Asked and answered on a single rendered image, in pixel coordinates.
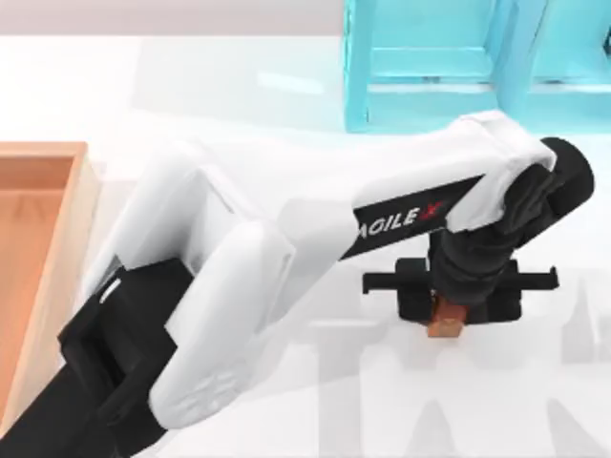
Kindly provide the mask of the small brown block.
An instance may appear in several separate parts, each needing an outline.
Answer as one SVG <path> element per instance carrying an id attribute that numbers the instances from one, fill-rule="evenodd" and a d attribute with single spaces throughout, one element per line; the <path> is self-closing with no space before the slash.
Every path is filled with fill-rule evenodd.
<path id="1" fill-rule="evenodd" d="M 450 302 L 442 296 L 434 296 L 432 318 L 427 324 L 429 338 L 457 338 L 468 315 L 468 307 Z"/>

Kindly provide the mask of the light blue rack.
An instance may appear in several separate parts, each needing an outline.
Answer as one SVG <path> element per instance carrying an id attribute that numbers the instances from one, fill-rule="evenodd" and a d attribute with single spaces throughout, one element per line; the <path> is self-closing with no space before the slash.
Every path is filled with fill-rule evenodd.
<path id="1" fill-rule="evenodd" d="M 611 0 L 345 0 L 343 77 L 352 133 L 499 110 L 611 135 Z"/>

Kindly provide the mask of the shallow salmon-coloured box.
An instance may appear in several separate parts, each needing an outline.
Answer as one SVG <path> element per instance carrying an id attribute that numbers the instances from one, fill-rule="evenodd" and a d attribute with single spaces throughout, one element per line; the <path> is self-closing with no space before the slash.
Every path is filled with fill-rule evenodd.
<path id="1" fill-rule="evenodd" d="M 60 365 L 100 184 L 79 141 L 0 141 L 0 437 Z"/>

